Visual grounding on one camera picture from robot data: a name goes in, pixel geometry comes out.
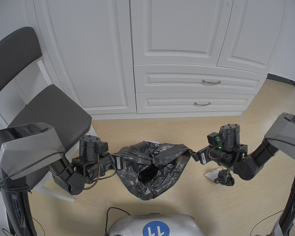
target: black garbage bag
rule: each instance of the black garbage bag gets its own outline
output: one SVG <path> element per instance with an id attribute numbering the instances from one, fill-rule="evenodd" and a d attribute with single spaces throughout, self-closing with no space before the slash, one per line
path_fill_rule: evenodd
<path id="1" fill-rule="evenodd" d="M 142 200 L 154 199 L 171 188 L 182 174 L 192 152 L 184 144 L 141 142 L 123 147 L 122 183 Z"/>
<path id="2" fill-rule="evenodd" d="M 230 170 L 221 170 L 218 172 L 218 176 L 214 182 L 221 185 L 233 186 L 235 184 L 235 179 L 232 177 Z"/>

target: barcode sticker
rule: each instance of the barcode sticker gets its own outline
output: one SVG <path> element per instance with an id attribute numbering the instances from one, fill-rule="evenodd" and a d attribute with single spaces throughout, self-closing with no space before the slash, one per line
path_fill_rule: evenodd
<path id="1" fill-rule="evenodd" d="M 117 157 L 117 169 L 121 170 L 120 157 Z"/>
<path id="2" fill-rule="evenodd" d="M 201 154 L 201 156 L 202 156 L 202 161 L 203 161 L 203 164 L 206 164 L 206 158 L 205 158 L 205 154 L 204 154 L 204 153 L 202 153 L 202 154 Z"/>

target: robotic arm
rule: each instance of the robotic arm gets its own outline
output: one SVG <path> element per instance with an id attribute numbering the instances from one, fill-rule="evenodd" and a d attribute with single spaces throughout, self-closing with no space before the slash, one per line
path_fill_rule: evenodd
<path id="1" fill-rule="evenodd" d="M 19 236 L 37 236 L 28 192 L 43 176 L 38 179 L 34 173 L 47 168 L 57 185 L 78 195 L 86 183 L 95 182 L 110 169 L 123 168 L 122 156 L 109 154 L 108 143 L 91 135 L 80 138 L 80 155 L 70 163 L 54 128 L 45 123 L 0 130 L 0 146 L 0 190 Z"/>
<path id="2" fill-rule="evenodd" d="M 295 115 L 282 113 L 278 116 L 262 143 L 250 154 L 247 154 L 247 145 L 240 144 L 238 124 L 223 125 L 219 133 L 211 133 L 207 138 L 209 146 L 198 151 L 195 161 L 200 161 L 203 165 L 214 161 L 238 174 L 241 179 L 251 180 L 278 150 L 295 159 Z M 295 179 L 287 205 L 270 236 L 287 236 L 293 227 L 294 218 Z"/>

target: chair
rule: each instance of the chair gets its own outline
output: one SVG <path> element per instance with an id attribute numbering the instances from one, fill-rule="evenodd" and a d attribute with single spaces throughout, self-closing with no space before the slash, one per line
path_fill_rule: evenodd
<path id="1" fill-rule="evenodd" d="M 14 118 L 8 127 L 44 122 L 53 126 L 62 142 L 66 157 L 79 149 L 79 138 L 85 134 L 95 135 L 91 116 L 52 84 L 41 60 L 42 52 L 33 28 L 20 28 L 0 41 L 0 91 L 30 63 L 37 62 L 47 87 L 37 94 Z M 74 202 L 75 199 L 44 187 L 52 177 L 42 168 L 28 175 L 30 189 L 49 196 Z"/>

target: floor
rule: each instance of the floor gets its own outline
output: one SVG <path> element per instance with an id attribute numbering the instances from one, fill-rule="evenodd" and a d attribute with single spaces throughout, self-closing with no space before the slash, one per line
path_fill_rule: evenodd
<path id="1" fill-rule="evenodd" d="M 102 141 L 115 153 L 123 146 L 145 141 L 180 144 L 198 151 L 207 146 L 207 134 L 218 132 L 223 124 L 241 126 L 241 143 L 249 152 L 259 146 L 264 134 L 282 112 L 295 113 L 295 88 L 266 80 L 248 109 L 239 117 L 196 117 L 170 119 L 104 120 L 92 125 Z M 256 223 L 283 210 L 294 177 L 295 161 L 279 152 L 251 181 L 235 177 L 235 185 L 217 185 L 203 174 L 217 168 L 210 162 L 204 166 L 190 159 L 180 179 L 169 191 L 150 201 L 130 194 L 117 176 L 100 181 L 95 188 L 76 196 L 69 203 L 38 192 L 30 194 L 33 217 L 43 226 L 46 236 L 104 235 L 106 210 L 113 206 L 131 214 L 189 214 L 208 236 L 248 236 Z M 62 191 L 53 180 L 47 187 Z M 121 212 L 110 212 L 109 226 Z M 269 234 L 279 215 L 260 223 L 252 235 Z"/>

